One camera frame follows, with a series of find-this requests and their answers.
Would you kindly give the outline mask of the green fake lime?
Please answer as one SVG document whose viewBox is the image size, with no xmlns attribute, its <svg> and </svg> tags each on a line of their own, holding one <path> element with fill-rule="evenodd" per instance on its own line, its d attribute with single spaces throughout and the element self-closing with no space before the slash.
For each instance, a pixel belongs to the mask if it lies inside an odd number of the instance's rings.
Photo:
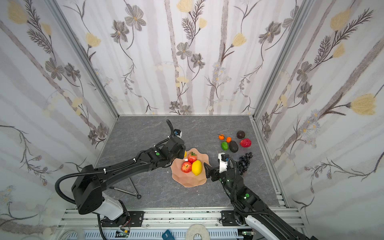
<svg viewBox="0 0 384 240">
<path fill-rule="evenodd" d="M 227 151 L 229 149 L 229 144 L 227 142 L 221 142 L 221 148 L 223 151 Z"/>
</svg>

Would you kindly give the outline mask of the dark fake avocado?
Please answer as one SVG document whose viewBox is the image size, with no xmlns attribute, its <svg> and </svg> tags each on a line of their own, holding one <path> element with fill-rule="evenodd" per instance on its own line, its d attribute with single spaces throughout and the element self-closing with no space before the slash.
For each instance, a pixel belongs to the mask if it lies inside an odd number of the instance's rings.
<svg viewBox="0 0 384 240">
<path fill-rule="evenodd" d="M 239 150 L 239 146 L 235 141 L 229 143 L 229 149 L 232 153 L 236 153 Z"/>
</svg>

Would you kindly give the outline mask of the red yellow fake peach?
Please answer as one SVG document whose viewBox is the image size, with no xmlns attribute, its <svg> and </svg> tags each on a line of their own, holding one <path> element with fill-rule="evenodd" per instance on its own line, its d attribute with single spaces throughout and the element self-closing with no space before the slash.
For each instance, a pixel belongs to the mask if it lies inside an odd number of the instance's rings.
<svg viewBox="0 0 384 240">
<path fill-rule="evenodd" d="M 181 166 L 181 171 L 183 173 L 190 173 L 192 171 L 192 165 L 190 162 L 184 162 Z"/>
</svg>

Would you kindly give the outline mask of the white tape roll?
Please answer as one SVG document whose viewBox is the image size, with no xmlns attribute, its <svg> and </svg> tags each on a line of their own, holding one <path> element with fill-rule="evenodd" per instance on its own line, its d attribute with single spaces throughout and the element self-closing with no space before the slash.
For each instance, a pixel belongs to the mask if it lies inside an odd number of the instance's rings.
<svg viewBox="0 0 384 240">
<path fill-rule="evenodd" d="M 196 236 L 200 236 L 202 240 L 210 240 L 211 236 L 209 231 L 200 224 L 192 225 L 188 228 L 185 239 L 186 240 L 194 240 Z"/>
</svg>

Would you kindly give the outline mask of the magenta fake dragon fruit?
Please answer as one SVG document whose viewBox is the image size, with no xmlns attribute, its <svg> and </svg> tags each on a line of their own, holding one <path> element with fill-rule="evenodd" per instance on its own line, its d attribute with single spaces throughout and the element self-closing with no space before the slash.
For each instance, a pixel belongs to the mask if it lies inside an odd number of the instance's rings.
<svg viewBox="0 0 384 240">
<path fill-rule="evenodd" d="M 249 148 L 251 145 L 252 145 L 252 141 L 250 139 L 242 139 L 240 141 L 240 145 L 243 147 L 243 148 Z"/>
</svg>

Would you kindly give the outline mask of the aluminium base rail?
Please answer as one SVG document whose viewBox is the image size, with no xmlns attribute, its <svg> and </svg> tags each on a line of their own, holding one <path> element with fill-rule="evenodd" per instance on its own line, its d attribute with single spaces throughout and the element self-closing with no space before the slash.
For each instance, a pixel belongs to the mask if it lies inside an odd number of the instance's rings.
<svg viewBox="0 0 384 240">
<path fill-rule="evenodd" d="M 224 227 L 220 223 L 221 211 L 232 211 L 230 207 L 211 208 L 149 208 L 131 209 L 144 211 L 141 227 L 102 227 L 108 240 L 160 240 L 170 230 L 176 240 L 185 238 L 188 228 L 195 224 L 206 227 L 212 240 L 240 240 L 265 237 L 248 225 Z M 96 215 L 80 215 L 76 210 L 67 210 L 54 233 L 54 240 L 100 240 Z"/>
</svg>

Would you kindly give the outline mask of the pink scalloped fruit bowl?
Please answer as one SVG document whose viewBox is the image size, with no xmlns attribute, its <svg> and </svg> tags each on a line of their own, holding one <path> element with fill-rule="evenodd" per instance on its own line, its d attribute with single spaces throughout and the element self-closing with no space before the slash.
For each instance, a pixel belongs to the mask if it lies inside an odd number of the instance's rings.
<svg viewBox="0 0 384 240">
<path fill-rule="evenodd" d="M 171 165 L 172 178 L 179 184 L 183 185 L 185 188 L 192 188 L 205 184 L 207 182 L 207 178 L 204 163 L 210 166 L 209 156 L 207 154 L 200 153 L 196 148 L 190 149 L 186 152 L 186 154 L 189 154 L 190 152 L 197 154 L 197 160 L 202 162 L 202 172 L 198 176 L 192 172 L 184 173 L 182 171 L 182 164 L 187 160 L 187 158 L 175 159 Z"/>
</svg>

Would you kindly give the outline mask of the dark brown round fruit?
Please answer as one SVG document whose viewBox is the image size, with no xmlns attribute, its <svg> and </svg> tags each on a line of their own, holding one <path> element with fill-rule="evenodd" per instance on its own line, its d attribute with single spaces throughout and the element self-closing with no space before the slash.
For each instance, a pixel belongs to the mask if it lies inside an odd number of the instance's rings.
<svg viewBox="0 0 384 240">
<path fill-rule="evenodd" d="M 244 139 L 246 137 L 246 133 L 244 131 L 238 131 L 237 132 L 237 138 L 238 139 Z"/>
</svg>

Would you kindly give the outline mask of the black mounting plate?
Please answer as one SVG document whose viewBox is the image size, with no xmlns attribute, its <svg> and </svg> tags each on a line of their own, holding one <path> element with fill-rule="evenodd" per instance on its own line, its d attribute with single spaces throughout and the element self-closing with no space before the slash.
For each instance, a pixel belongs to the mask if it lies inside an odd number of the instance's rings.
<svg viewBox="0 0 384 240">
<path fill-rule="evenodd" d="M 101 219 L 102 227 L 141 227 L 144 220 L 144 211 L 129 211 L 124 212 L 115 220 L 110 220 L 107 217 Z"/>
<path fill-rule="evenodd" d="M 221 211 L 220 223 L 224 227 L 242 226 L 244 224 L 244 217 L 234 210 Z"/>
</svg>

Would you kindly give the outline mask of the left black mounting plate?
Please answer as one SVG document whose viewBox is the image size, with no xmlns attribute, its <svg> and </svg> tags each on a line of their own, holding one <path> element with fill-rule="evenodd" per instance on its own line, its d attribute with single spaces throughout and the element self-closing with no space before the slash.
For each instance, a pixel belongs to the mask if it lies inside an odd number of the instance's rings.
<svg viewBox="0 0 384 240">
<path fill-rule="evenodd" d="M 102 227 L 141 227 L 144 220 L 144 211 L 129 211 L 124 212 L 115 220 L 110 220 L 107 217 L 101 219 Z"/>
</svg>

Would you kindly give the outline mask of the dark fake grape bunch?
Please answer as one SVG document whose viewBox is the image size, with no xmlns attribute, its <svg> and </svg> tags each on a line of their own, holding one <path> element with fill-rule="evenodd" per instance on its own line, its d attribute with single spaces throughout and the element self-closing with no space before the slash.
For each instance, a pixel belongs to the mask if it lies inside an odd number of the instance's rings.
<svg viewBox="0 0 384 240">
<path fill-rule="evenodd" d="M 239 167 L 240 175 L 243 175 L 248 170 L 252 157 L 253 157 L 252 152 L 249 152 L 243 156 L 240 156 L 239 161 L 238 161 L 238 167 Z"/>
</svg>

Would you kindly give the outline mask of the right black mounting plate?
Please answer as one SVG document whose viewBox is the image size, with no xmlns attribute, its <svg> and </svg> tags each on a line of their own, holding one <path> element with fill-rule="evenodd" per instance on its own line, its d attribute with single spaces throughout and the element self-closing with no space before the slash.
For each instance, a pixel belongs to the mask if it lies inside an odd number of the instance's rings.
<svg viewBox="0 0 384 240">
<path fill-rule="evenodd" d="M 224 227 L 242 226 L 244 224 L 244 217 L 234 210 L 221 211 L 220 223 Z"/>
</svg>

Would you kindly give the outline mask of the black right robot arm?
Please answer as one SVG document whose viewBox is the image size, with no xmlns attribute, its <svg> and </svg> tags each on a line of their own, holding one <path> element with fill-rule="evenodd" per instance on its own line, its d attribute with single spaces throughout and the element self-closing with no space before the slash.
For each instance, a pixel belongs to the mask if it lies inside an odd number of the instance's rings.
<svg viewBox="0 0 384 240">
<path fill-rule="evenodd" d="M 233 163 L 226 171 L 219 167 L 204 164 L 206 177 L 213 182 L 219 181 L 234 208 L 235 221 L 239 225 L 248 225 L 257 230 L 267 240 L 315 240 L 291 227 L 275 214 L 262 199 L 245 186 L 237 164 Z"/>
</svg>

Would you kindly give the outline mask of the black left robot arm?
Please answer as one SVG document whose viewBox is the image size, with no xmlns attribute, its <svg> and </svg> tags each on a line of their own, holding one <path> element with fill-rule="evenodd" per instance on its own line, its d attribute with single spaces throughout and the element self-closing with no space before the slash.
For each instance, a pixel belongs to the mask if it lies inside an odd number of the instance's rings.
<svg viewBox="0 0 384 240">
<path fill-rule="evenodd" d="M 134 175 L 170 166 L 175 159 L 185 155 L 185 142 L 179 137 L 170 137 L 127 161 L 95 169 L 86 166 L 80 173 L 65 175 L 55 183 L 57 194 L 65 201 L 74 204 L 81 215 L 96 213 L 104 200 L 103 192 L 116 183 Z M 71 191 L 73 199 L 66 196 L 60 188 L 62 181 L 76 178 Z"/>
</svg>

